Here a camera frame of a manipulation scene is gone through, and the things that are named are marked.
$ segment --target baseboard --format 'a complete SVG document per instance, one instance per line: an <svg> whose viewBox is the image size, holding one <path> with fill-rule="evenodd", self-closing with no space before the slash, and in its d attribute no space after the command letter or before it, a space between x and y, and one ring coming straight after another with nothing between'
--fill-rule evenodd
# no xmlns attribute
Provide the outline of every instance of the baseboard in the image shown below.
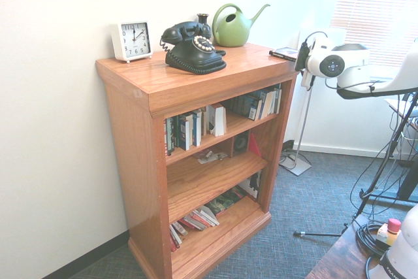
<svg viewBox="0 0 418 279"><path fill-rule="evenodd" d="M123 245L127 244L129 240L129 231L125 231L106 243L96 247L83 256L66 264L52 274L45 276L43 279L68 279L76 273L86 269L96 261L102 259L104 256L112 253Z"/></svg>
<svg viewBox="0 0 418 279"><path fill-rule="evenodd" d="M315 153L328 153L328 154L338 154L338 155L350 155L350 156L361 156L361 157L376 157L379 153L374 150L356 150L354 148L341 148L341 147L332 147L332 146L316 146L316 145L300 145L300 150L305 152L315 152ZM384 150L378 155L379 158L385 157Z"/></svg>

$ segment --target tripod leg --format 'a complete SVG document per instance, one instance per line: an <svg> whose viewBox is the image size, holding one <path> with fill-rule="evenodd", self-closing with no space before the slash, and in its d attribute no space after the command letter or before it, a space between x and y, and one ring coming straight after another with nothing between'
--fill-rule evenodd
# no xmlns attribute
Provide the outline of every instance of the tripod leg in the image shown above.
<svg viewBox="0 0 418 279"><path fill-rule="evenodd" d="M319 237L340 237L341 233L314 233L314 232L295 231L293 235L296 237L304 237L305 235L315 235Z"/></svg>

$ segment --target black rotary telephone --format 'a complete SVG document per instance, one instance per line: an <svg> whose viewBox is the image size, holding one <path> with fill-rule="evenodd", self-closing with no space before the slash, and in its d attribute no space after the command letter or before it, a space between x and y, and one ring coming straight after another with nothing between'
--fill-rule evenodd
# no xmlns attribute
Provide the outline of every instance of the black rotary telephone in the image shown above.
<svg viewBox="0 0 418 279"><path fill-rule="evenodd" d="M172 50L163 43L175 45ZM167 52L165 63L195 74L222 70L224 50L216 50L210 41L210 27L198 22L183 22L166 29L159 43Z"/></svg>

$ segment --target rotary dial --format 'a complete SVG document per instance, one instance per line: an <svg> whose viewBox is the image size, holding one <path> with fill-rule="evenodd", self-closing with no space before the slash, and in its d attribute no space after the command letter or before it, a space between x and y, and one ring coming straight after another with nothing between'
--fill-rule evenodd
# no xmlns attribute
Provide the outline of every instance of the rotary dial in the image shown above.
<svg viewBox="0 0 418 279"><path fill-rule="evenodd" d="M215 47L212 45L212 42L209 41L206 37L203 36L195 36L193 39L193 45L203 52L214 52Z"/></svg>

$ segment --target window blinds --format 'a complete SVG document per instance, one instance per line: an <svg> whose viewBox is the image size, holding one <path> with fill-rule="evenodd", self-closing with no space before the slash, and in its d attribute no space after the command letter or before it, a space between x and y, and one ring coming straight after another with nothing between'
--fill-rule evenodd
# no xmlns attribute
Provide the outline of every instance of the window blinds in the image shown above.
<svg viewBox="0 0 418 279"><path fill-rule="evenodd" d="M418 0L337 0L331 26L368 47L371 64L399 67L418 37Z"/></svg>

